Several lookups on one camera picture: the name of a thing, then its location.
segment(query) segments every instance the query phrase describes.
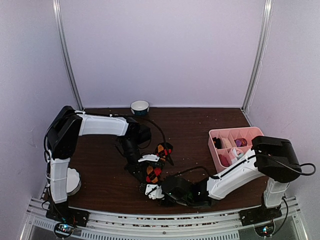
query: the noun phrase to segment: orange and black pattern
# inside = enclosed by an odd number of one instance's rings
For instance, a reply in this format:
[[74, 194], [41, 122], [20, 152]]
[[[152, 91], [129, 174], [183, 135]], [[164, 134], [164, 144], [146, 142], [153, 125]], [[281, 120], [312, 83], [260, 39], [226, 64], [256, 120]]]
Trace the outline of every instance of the orange and black pattern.
[[164, 144], [160, 143], [155, 151], [154, 154], [156, 154], [158, 157], [160, 157], [159, 161], [157, 162], [150, 162], [149, 166], [146, 168], [146, 182], [156, 184], [160, 181], [160, 177], [162, 174], [162, 169], [164, 168], [166, 164], [166, 157], [172, 152], [172, 145], [167, 143], [166, 144], [168, 151], [165, 149]]

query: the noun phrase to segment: brown wooden surface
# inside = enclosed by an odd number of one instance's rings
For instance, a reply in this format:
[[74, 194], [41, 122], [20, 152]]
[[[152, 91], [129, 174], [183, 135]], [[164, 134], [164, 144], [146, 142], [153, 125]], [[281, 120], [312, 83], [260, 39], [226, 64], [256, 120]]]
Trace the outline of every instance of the brown wooden surface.
[[[86, 111], [130, 114], [127, 108]], [[175, 166], [167, 163], [162, 179], [166, 175], [200, 165], [215, 174], [215, 165], [208, 148], [209, 130], [249, 126], [239, 109], [229, 108], [151, 108], [148, 118], [163, 129], [167, 142], [173, 145], [171, 156]], [[158, 130], [150, 127], [151, 145], [141, 152], [151, 153], [162, 142]], [[87, 135], [79, 138], [70, 167], [81, 174], [82, 187], [76, 195], [69, 198], [71, 207], [126, 214], [186, 214], [251, 207], [261, 203], [267, 177], [258, 178], [236, 189], [209, 209], [181, 205], [159, 206], [158, 201], [139, 193], [139, 182], [124, 170], [127, 161], [113, 147], [115, 140], [116, 137], [110, 135]], [[200, 181], [206, 175], [203, 170], [197, 169], [184, 174], [184, 177], [193, 182]]]

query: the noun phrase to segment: black cable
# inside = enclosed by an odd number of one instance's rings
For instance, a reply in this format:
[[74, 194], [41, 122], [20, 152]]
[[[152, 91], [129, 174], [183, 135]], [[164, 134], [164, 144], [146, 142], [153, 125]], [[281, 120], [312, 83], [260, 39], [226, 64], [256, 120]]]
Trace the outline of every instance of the black cable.
[[152, 137], [150, 137], [150, 140], [149, 140], [149, 142], [148, 142], [148, 144], [147, 144], [146, 146], [144, 146], [144, 147], [140, 147], [140, 146], [138, 146], [138, 148], [139, 148], [139, 149], [146, 149], [147, 147], [149, 147], [149, 146], [150, 146], [151, 141], [152, 141]]
[[[95, 113], [90, 113], [90, 115], [97, 115], [97, 116], [104, 116], [104, 117], [110, 117], [110, 114], [95, 114]], [[168, 162], [174, 166], [174, 161], [172, 160], [171, 158], [171, 154], [169, 153], [169, 149], [167, 147], [167, 141], [166, 141], [166, 135], [164, 133], [164, 131], [161, 129], [161, 127], [159, 127], [154, 121], [150, 120], [150, 119], [147, 119], [147, 118], [144, 118], [142, 116], [136, 116], [136, 115], [128, 115], [128, 114], [111, 114], [112, 116], [115, 116], [115, 117], [123, 117], [123, 118], [133, 118], [133, 119], [142, 119], [142, 120], [145, 120], [149, 123], [151, 123], [153, 126], [155, 126], [159, 132], [161, 133], [162, 135], [162, 139], [163, 139], [163, 144], [164, 144], [164, 148], [167, 152], [167, 156], [168, 156]]]
[[44, 201], [43, 203], [41, 203], [41, 207], [42, 207], [43, 210], [46, 210], [46, 211], [49, 210], [49, 209], [45, 209], [45, 208], [44, 208], [44, 204], [47, 203], [48, 201], [49, 201], [49, 200], [46, 200], [46, 201]]
[[154, 188], [152, 188], [152, 190], [150, 192], [148, 192], [147, 196], [149, 196], [152, 192], [154, 192], [157, 189], [157, 186], [155, 186]]
[[308, 162], [308, 163], [303, 163], [303, 164], [301, 164], [301, 165], [299, 165], [299, 166], [300, 166], [300, 167], [303, 167], [303, 166], [312, 166], [312, 167], [313, 167], [313, 171], [312, 171], [312, 172], [307, 172], [307, 173], [306, 173], [306, 172], [300, 172], [300, 171], [297, 171], [297, 170], [295, 170], [295, 169], [293, 169], [293, 168], [285, 165], [284, 163], [278, 161], [278, 160], [275, 159], [274, 157], [269, 156], [269, 155], [264, 155], [264, 154], [252, 155], [252, 156], [248, 157], [248, 160], [251, 159], [251, 158], [254, 158], [254, 157], [256, 157], [256, 156], [261, 156], [261, 157], [264, 157], [264, 158], [268, 158], [268, 159], [270, 159], [270, 160], [272, 160], [272, 161], [274, 161], [274, 162], [276, 162], [276, 163], [284, 166], [285, 168], [291, 170], [292, 172], [295, 172], [295, 173], [297, 173], [297, 174], [299, 174], [299, 175], [302, 175], [302, 176], [311, 176], [311, 175], [315, 174], [315, 172], [316, 172], [316, 170], [317, 170], [316, 166], [315, 166], [313, 163]]
[[188, 168], [188, 169], [186, 169], [186, 170], [179, 171], [179, 172], [175, 173], [175, 174], [172, 175], [172, 176], [175, 177], [175, 176], [177, 176], [177, 175], [185, 174], [185, 173], [190, 172], [190, 171], [195, 170], [195, 169], [203, 169], [203, 170], [205, 170], [205, 172], [206, 172], [206, 174], [208, 175], [208, 177], [211, 177], [211, 178], [216, 179], [216, 176], [212, 175], [212, 174], [209, 172], [209, 170], [208, 170], [206, 167], [204, 167], [204, 166], [195, 166], [195, 167], [192, 167], [192, 168]]
[[61, 212], [58, 210], [58, 208], [57, 208], [57, 206], [56, 206], [53, 198], [51, 197], [50, 191], [51, 191], [51, 190], [49, 189], [49, 190], [48, 190], [49, 198], [51, 198], [51, 200], [52, 200], [52, 201], [50, 201], [50, 205], [52, 205], [52, 206], [55, 208], [55, 210], [58, 212], [58, 214], [60, 214], [62, 220], [63, 220], [64, 222], [67, 222], [67, 218], [66, 218], [65, 216], [63, 216], [63, 215], [61, 214]]
[[120, 155], [125, 158], [125, 155], [120, 151], [120, 148], [119, 148], [117, 145], [115, 145], [115, 144], [114, 144], [113, 146], [114, 146], [115, 149], [120, 153]]
[[286, 201], [286, 199], [284, 197], [282, 198], [282, 200], [284, 201], [285, 206], [286, 206], [286, 214], [285, 214], [285, 217], [284, 217], [284, 220], [283, 220], [282, 224], [280, 225], [280, 227], [276, 231], [274, 231], [272, 233], [272, 236], [276, 235], [280, 231], [280, 229], [284, 226], [284, 224], [285, 224], [285, 222], [287, 220], [287, 217], [288, 217], [288, 213], [289, 213], [288, 203], [287, 203], [287, 201]]

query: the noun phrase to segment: pink organizer tray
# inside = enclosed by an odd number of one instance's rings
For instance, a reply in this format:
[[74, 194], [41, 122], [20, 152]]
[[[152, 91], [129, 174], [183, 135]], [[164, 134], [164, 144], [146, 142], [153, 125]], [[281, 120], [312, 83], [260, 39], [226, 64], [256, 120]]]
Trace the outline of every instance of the pink organizer tray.
[[[222, 155], [226, 158], [228, 163], [232, 165], [230, 160], [229, 152], [231, 148], [237, 147], [235, 139], [245, 138], [247, 141], [247, 146], [238, 147], [245, 154], [252, 147], [252, 139], [257, 136], [263, 136], [264, 134], [258, 127], [239, 127], [239, 128], [225, 128], [225, 129], [213, 129], [209, 131], [209, 141], [208, 146], [213, 158], [215, 169], [217, 173], [222, 172], [227, 167], [223, 166], [220, 162], [218, 155]], [[217, 149], [214, 145], [213, 138], [216, 137], [221, 140], [221, 149]]]

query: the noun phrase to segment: white bowl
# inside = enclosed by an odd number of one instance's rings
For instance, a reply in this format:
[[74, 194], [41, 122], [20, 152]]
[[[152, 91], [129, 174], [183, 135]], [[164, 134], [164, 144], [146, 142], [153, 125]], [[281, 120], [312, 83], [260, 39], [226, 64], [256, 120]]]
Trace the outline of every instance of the white bowl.
[[131, 112], [136, 116], [145, 116], [149, 112], [149, 103], [144, 100], [138, 100], [131, 103]]

